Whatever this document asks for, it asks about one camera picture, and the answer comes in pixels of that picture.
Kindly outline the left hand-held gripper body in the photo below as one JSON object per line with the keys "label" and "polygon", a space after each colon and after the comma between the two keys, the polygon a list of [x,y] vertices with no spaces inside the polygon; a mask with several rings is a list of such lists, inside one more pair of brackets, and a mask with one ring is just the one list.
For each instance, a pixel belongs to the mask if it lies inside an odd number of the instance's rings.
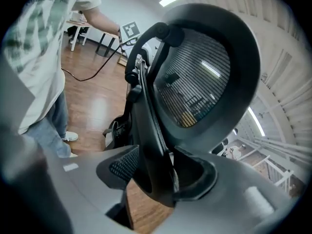
{"label": "left hand-held gripper body", "polygon": [[[140,38],[141,33],[135,21],[127,23],[119,28],[118,39],[122,52],[128,58],[131,50]],[[145,61],[145,66],[151,66],[153,61],[152,49],[148,43],[144,43],[138,52],[136,63]]]}

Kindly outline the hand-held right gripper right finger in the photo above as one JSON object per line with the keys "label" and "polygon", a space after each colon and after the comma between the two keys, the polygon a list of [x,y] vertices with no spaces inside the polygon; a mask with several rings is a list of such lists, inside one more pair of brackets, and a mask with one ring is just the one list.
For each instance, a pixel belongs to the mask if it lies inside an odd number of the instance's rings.
{"label": "hand-held right gripper right finger", "polygon": [[199,180],[174,195],[171,215],[157,234],[271,234],[295,206],[250,165],[175,148],[182,167],[198,164]]}

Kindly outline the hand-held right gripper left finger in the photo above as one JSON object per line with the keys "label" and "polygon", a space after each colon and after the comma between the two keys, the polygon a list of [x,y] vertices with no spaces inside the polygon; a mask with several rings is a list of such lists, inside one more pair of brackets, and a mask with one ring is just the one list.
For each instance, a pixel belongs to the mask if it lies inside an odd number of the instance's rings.
{"label": "hand-held right gripper left finger", "polygon": [[17,128],[33,100],[0,61],[0,231],[3,234],[130,234],[120,223],[125,193],[97,166],[120,150],[58,158]]}

